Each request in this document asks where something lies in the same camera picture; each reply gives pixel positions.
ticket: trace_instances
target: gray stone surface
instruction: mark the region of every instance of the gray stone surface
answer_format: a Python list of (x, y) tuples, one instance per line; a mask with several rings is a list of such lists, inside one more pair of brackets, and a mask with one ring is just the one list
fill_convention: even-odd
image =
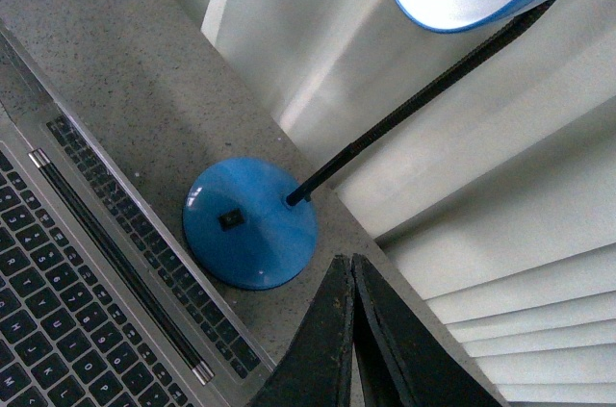
[[(253, 156), (299, 180), (313, 170), (174, 0), (1, 1), (0, 17), (178, 240), (184, 197), (208, 165)], [(296, 279), (267, 292), (213, 280), (274, 361), (289, 346), (331, 258), (362, 253), (485, 382), (338, 198), (322, 188), (314, 202), (318, 248)], [(354, 403), (361, 404), (361, 395)]]

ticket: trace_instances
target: laptop keyboard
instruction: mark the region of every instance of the laptop keyboard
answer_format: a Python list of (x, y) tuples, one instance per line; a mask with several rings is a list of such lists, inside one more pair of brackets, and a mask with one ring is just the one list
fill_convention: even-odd
[(0, 401), (192, 407), (0, 152)]
[(155, 231), (139, 206), (126, 194), (72, 123), (61, 115), (47, 123), (47, 127), (179, 304), (216, 346), (233, 371), (241, 378), (246, 378), (261, 361), (216, 303), (196, 283), (193, 275)]

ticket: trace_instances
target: silver laptop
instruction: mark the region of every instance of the silver laptop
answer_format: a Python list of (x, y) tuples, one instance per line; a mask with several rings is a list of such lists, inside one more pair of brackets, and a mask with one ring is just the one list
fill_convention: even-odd
[(0, 24), (0, 405), (245, 405), (273, 362)]

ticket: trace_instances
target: desk lamp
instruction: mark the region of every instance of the desk lamp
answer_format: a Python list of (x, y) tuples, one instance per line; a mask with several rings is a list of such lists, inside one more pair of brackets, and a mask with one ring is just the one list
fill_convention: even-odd
[(192, 185), (184, 231), (197, 261), (230, 285), (266, 290), (298, 275), (314, 253), (318, 225), (310, 194), (408, 116), (525, 32), (554, 0), (396, 0), (420, 26), (455, 33), (513, 17), (491, 38), (352, 142), (303, 184), (254, 158), (207, 168)]

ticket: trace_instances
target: lamp base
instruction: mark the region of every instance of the lamp base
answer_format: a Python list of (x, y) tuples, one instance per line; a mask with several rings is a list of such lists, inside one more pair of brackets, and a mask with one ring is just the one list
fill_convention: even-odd
[(285, 202), (298, 186), (287, 171), (259, 159), (229, 159), (206, 169), (183, 213), (197, 261), (242, 289), (272, 289), (293, 279), (312, 258), (318, 234), (311, 202)]

